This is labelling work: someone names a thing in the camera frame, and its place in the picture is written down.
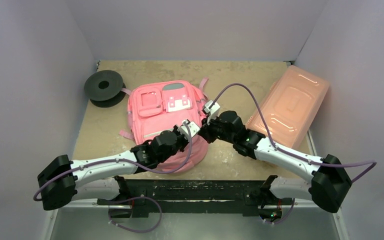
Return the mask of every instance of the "backpack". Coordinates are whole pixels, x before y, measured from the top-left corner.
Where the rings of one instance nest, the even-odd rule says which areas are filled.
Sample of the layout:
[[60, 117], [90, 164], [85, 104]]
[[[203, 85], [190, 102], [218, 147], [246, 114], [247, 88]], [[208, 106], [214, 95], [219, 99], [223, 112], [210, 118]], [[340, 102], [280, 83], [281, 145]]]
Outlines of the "backpack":
[[[174, 125], [181, 125], [186, 119], [201, 127], [202, 119], [206, 117], [202, 109], [207, 97], [202, 89], [207, 80], [208, 78], [204, 78], [199, 88], [185, 80], [174, 80], [145, 84], [131, 92], [123, 89], [123, 92], [130, 95], [127, 120], [132, 134], [121, 130], [120, 135], [134, 140], [136, 144], [142, 144], [146, 140], [152, 140], [162, 131], [172, 130]], [[201, 136], [194, 136], [189, 161], [175, 173], [184, 172], [198, 164], [207, 154], [208, 145]], [[186, 150], [178, 152], [158, 164], [157, 169], [175, 169], [186, 156]]]

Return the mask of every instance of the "spool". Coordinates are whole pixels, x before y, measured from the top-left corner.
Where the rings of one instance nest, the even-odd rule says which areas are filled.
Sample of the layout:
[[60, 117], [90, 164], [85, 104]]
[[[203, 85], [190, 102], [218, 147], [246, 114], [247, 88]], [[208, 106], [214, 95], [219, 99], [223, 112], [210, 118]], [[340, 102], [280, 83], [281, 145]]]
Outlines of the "spool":
[[99, 108], [110, 108], [121, 102], [126, 95], [122, 88], [126, 88], [122, 76], [112, 70], [95, 72], [84, 83], [84, 93]]

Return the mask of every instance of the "wooden tabletop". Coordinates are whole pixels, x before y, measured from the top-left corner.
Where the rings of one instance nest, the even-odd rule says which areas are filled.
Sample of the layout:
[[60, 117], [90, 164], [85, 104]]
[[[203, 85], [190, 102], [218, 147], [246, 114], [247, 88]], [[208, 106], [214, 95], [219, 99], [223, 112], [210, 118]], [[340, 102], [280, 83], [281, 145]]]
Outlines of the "wooden tabletop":
[[[128, 89], [143, 84], [186, 80], [198, 86], [208, 77], [204, 92], [209, 99], [228, 84], [242, 83], [249, 87], [258, 101], [262, 101], [272, 84], [287, 69], [285, 62], [255, 61], [110, 61], [99, 63], [98, 71], [113, 70], [121, 74]], [[127, 97], [116, 106], [99, 108], [90, 101], [80, 128], [73, 159], [86, 160], [115, 155], [129, 150], [135, 143], [119, 135], [129, 130]], [[220, 112], [234, 110], [246, 123], [254, 113], [249, 94], [239, 86], [228, 89], [217, 101]], [[310, 153], [307, 140], [297, 149]], [[124, 176], [127, 179], [190, 179], [190, 180], [265, 180], [269, 175], [296, 178], [293, 173], [264, 161], [239, 155], [231, 144], [216, 140], [209, 145], [205, 158], [194, 168], [183, 173], [155, 174], [143, 172]]]

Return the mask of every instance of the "gray wall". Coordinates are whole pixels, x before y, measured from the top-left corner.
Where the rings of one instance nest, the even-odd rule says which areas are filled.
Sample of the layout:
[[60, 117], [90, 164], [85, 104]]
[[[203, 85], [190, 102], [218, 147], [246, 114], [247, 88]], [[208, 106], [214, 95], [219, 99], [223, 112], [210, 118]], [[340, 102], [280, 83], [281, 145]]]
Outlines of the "gray wall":
[[0, 239], [37, 240], [37, 174], [71, 153], [92, 53], [63, 0], [0, 0]]
[[295, 60], [327, 0], [66, 0], [105, 60]]
[[296, 65], [331, 83], [311, 126], [318, 153], [378, 161], [343, 214], [351, 239], [384, 239], [384, 1], [330, 0]]

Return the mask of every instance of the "orange box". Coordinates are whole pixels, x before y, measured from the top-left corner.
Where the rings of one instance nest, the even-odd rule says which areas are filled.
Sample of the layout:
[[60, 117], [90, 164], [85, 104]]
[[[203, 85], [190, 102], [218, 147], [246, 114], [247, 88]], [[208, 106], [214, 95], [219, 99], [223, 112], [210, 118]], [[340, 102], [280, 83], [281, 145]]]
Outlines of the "orange box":
[[[297, 149], [309, 130], [329, 83], [291, 65], [266, 97], [260, 109], [275, 142]], [[248, 129], [267, 136], [257, 110], [246, 123]]]

